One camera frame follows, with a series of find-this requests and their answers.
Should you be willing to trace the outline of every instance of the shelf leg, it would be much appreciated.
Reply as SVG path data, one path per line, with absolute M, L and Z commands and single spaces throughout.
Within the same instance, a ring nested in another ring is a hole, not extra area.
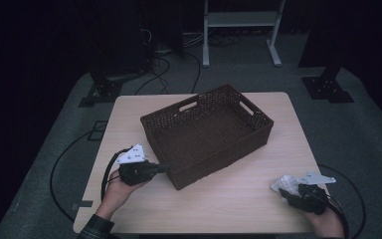
M 276 67 L 282 66 L 282 62 L 281 62 L 281 59 L 279 58 L 278 51 L 276 51 L 276 48 L 275 48 L 275 42 L 276 42 L 276 37 L 278 36 L 279 26 L 281 25 L 281 19 L 282 19 L 282 14 L 284 11 L 285 2 L 286 0 L 282 0 L 280 3 L 278 14 L 276 15 L 276 19 L 275 19 L 275 25 L 273 27 L 272 37 L 267 40 L 268 48 L 272 55 L 272 59 Z
M 204 33 L 203 33 L 203 67 L 208 68 L 210 66 L 209 60 L 209 0 L 204 2 Z

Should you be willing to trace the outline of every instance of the white bracket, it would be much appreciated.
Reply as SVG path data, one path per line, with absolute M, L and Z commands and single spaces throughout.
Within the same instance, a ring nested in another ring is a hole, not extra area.
M 315 184 L 322 184 L 322 183 L 333 183 L 333 182 L 336 182 L 336 179 L 334 179 L 334 177 L 326 177 L 326 176 L 308 171 L 306 173 L 306 176 L 298 179 L 297 181 L 302 184 L 315 185 Z
M 144 150 L 142 145 L 139 143 L 130 149 L 128 152 L 120 155 L 116 159 L 117 164 L 133 163 L 133 162 L 142 162 L 145 160 Z

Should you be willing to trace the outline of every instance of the gray floor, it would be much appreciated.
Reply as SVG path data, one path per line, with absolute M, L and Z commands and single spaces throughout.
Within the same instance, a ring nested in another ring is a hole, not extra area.
M 333 105 L 328 101 L 313 101 L 300 78 L 318 76 L 323 69 L 297 67 L 306 36 L 279 35 L 277 48 L 283 61 L 281 68 L 273 66 L 266 38 L 245 37 L 227 48 L 211 48 L 211 66 L 201 69 L 195 93 L 203 93 L 225 83 L 240 92 L 286 92 L 317 162 L 344 173 L 362 194 L 367 221 L 359 238 L 382 238 L 382 112 L 369 98 L 359 79 L 346 70 L 340 71 L 337 81 L 355 103 Z M 201 59 L 200 47 L 186 51 Z M 169 71 L 162 76 L 169 83 L 168 93 L 191 93 L 199 68 L 196 60 L 188 55 L 184 59 L 175 55 L 163 58 L 170 64 Z M 166 67 L 163 61 L 155 61 L 154 65 L 158 73 Z M 148 74 L 126 83 L 121 94 L 134 95 L 141 84 L 152 77 Z M 0 238 L 76 237 L 73 223 L 52 200 L 49 181 L 54 163 L 64 149 L 92 129 L 95 121 L 109 119 L 113 104 L 78 108 L 91 85 L 92 79 L 86 74 L 73 88 L 0 225 Z M 160 81 L 156 80 L 139 93 L 160 94 L 162 89 Z M 98 141 L 80 139 L 65 153 L 55 170 L 55 194 L 72 217 L 76 216 L 76 207 L 82 199 L 98 147 Z M 343 205 L 353 234 L 362 219 L 359 200 L 344 178 L 330 170 L 321 170 L 338 180 L 328 188 Z M 278 238 L 311 238 L 311 235 L 280 235 Z

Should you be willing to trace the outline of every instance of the sleeve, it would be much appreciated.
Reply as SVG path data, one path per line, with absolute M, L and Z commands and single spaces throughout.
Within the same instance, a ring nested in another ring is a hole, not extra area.
M 106 239 L 113 225 L 113 222 L 94 214 L 77 239 Z

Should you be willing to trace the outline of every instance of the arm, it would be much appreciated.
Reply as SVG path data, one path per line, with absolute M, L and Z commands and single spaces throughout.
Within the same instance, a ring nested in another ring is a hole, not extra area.
M 126 202 L 132 192 L 145 183 L 146 182 L 128 186 L 120 180 L 118 170 L 114 171 L 110 175 L 103 201 L 77 238 L 107 238 L 114 225 L 114 223 L 110 221 L 113 213 Z

